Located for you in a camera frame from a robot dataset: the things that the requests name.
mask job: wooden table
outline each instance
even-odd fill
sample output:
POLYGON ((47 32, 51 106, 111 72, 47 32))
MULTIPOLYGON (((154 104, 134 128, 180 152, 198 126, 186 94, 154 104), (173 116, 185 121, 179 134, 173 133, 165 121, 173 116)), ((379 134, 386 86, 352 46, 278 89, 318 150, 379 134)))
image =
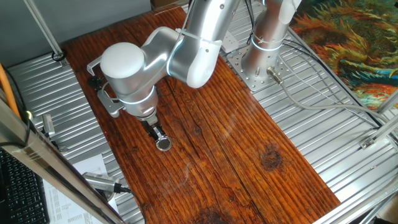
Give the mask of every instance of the wooden table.
POLYGON ((210 81, 191 89, 161 80, 158 117, 173 146, 156 149, 138 120, 107 114, 86 65, 118 42, 141 46, 160 26, 181 27, 168 6, 69 41, 63 47, 148 223, 311 223, 340 202, 218 59, 210 81))

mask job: colorful painting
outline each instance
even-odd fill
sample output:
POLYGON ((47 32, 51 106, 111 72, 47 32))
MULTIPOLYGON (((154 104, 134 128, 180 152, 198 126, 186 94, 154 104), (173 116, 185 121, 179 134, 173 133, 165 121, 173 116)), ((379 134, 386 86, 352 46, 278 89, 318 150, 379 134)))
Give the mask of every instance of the colorful painting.
POLYGON ((372 110, 398 89, 395 5, 396 0, 303 0, 291 25, 372 110))

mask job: keyboard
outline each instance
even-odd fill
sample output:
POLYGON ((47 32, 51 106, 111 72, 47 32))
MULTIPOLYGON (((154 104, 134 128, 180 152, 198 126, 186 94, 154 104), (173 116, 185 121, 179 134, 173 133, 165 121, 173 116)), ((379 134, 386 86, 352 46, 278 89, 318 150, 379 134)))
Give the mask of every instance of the keyboard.
POLYGON ((1 181, 10 223, 45 224, 49 215, 41 178, 0 149, 1 181))

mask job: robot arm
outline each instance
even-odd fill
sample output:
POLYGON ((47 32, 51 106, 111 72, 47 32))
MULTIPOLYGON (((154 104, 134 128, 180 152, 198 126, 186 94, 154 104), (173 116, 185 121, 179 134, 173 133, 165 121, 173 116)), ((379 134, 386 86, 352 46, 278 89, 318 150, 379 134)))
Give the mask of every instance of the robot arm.
MULTIPOLYGON (((123 105, 120 108, 142 121, 161 151, 170 149, 171 140, 155 115, 158 98, 154 85, 170 75, 192 88, 203 86, 215 69, 222 40, 239 2, 193 0, 186 30, 176 32, 160 27, 141 48, 118 43, 102 55, 101 69, 123 105)), ((279 47, 300 2, 267 0, 269 8, 257 18, 251 49, 244 56, 247 72, 263 73, 275 65, 279 47)))

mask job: paper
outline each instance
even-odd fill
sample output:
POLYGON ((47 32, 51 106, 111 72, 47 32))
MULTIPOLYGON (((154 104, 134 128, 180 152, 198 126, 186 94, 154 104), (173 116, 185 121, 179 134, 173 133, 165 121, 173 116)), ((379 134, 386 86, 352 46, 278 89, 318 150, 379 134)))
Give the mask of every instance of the paper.
MULTIPOLYGON (((73 165, 76 170, 83 174, 92 172, 95 174, 108 175, 102 155, 91 157, 73 165)), ((51 184, 43 180, 45 201, 49 211, 50 224, 100 224, 95 217, 82 209, 75 202, 59 192, 51 184)), ((116 201, 112 198, 109 204, 119 213, 116 201)))

